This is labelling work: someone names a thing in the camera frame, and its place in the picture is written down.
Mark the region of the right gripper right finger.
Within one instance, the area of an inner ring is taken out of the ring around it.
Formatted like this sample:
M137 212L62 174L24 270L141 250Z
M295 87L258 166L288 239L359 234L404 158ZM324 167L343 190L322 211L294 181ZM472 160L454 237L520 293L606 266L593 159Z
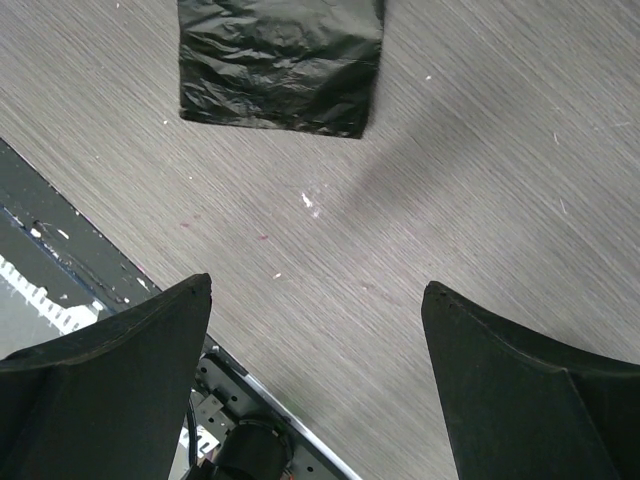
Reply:
M636 479L639 367L432 281L421 317L461 479Z

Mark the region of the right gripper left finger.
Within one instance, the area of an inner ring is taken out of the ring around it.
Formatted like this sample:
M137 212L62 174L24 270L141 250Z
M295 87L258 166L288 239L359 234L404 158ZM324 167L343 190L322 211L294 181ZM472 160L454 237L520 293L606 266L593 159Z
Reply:
M4 479L166 479L211 311L211 278L1 362Z

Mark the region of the black trash bag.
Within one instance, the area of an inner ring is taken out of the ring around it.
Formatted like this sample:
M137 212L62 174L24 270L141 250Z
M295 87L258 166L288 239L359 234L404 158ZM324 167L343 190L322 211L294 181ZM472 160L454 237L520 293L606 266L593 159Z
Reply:
M384 35L380 0L177 4L179 115L359 139Z

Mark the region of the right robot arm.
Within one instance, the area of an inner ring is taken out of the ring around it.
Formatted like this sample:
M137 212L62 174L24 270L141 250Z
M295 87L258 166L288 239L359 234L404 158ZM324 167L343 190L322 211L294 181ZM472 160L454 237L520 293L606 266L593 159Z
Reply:
M231 359L204 347L211 280L1 363L5 479L164 479L181 430L223 431L191 479L346 479ZM635 479L639 369L553 340L431 282L425 338L462 479Z

